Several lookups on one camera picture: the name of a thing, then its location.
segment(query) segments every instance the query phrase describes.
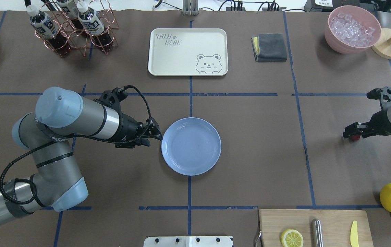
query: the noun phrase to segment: blue plate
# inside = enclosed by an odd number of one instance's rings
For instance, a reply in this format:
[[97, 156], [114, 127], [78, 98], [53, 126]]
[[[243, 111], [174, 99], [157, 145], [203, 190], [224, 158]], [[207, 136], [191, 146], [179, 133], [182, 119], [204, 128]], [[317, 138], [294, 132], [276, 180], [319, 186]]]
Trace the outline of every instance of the blue plate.
[[162, 155], [176, 172], [195, 176], [209, 171], [221, 153], [216, 129], [203, 119], [188, 117], [173, 123], [162, 140]]

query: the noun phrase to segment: lemon slice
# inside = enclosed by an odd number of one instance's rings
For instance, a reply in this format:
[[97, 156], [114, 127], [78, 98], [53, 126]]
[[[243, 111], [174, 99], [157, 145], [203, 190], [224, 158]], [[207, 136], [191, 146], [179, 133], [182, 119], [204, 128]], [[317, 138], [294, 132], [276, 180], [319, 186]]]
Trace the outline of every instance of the lemon slice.
[[294, 229], [287, 229], [280, 236], [280, 242], [283, 247], [302, 247], [304, 238], [300, 232]]

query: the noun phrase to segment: yellow knife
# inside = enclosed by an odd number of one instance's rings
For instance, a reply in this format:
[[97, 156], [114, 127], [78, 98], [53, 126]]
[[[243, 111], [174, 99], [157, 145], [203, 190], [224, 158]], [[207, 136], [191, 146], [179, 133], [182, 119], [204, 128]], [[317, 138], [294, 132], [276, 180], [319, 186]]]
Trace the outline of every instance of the yellow knife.
[[357, 221], [352, 222], [351, 226], [351, 246], [358, 247]]

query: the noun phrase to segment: bottle label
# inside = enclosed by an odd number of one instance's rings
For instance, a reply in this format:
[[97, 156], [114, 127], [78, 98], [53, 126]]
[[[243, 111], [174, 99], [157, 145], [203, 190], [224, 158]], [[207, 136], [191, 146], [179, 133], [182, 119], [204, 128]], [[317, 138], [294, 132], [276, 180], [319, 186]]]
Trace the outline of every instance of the bottle label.
[[99, 19], [97, 13], [95, 13], [95, 15], [90, 20], [81, 20], [81, 22], [84, 24], [84, 27], [87, 29], [90, 35], [93, 36], [102, 34], [106, 29], [101, 20]]
[[62, 11], [67, 15], [67, 17], [70, 19], [78, 18], [78, 14], [80, 12], [78, 11], [74, 0], [68, 0], [65, 3], [60, 3], [57, 1], [57, 3], [60, 5]]
[[53, 38], [59, 31], [59, 27], [54, 25], [52, 19], [45, 14], [45, 18], [42, 22], [39, 23], [31, 23], [31, 25], [37, 30], [40, 37], [43, 39], [51, 39]]

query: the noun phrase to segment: bowl of ice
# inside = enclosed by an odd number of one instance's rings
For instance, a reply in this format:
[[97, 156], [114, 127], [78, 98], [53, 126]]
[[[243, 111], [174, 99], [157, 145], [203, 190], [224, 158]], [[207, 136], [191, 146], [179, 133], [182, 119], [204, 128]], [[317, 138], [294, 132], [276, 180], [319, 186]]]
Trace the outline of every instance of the bowl of ice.
[[354, 54], [372, 47], [381, 36], [381, 25], [369, 11], [351, 5], [334, 9], [325, 27], [328, 45], [342, 54]]

